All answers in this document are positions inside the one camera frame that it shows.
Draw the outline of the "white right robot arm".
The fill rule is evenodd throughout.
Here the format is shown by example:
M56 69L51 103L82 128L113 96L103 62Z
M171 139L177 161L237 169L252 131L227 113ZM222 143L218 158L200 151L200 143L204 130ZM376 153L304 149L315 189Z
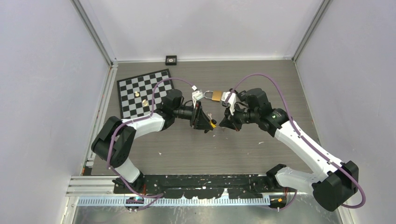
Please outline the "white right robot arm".
M241 102L235 93L224 92L220 101L225 107L220 127L240 131L243 124L256 124L289 147L312 170L306 173L284 164L276 165L266 173L267 187L271 191L288 187L307 193L327 211L343 206L358 191L358 166L353 161L343 162L324 150L289 118L285 110L273 108L262 89L244 91Z

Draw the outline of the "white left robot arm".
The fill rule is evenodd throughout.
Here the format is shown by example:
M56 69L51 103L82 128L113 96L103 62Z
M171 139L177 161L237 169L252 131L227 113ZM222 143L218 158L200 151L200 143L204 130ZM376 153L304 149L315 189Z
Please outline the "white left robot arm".
M204 113L199 100L194 99L192 105L185 105L183 99L180 90L171 89L152 115L124 120L112 116L91 144L91 150L126 180L125 187L130 192L138 193L143 187L143 174L129 158L136 138L166 130L175 119L187 120L190 127L205 133L215 128L215 123Z

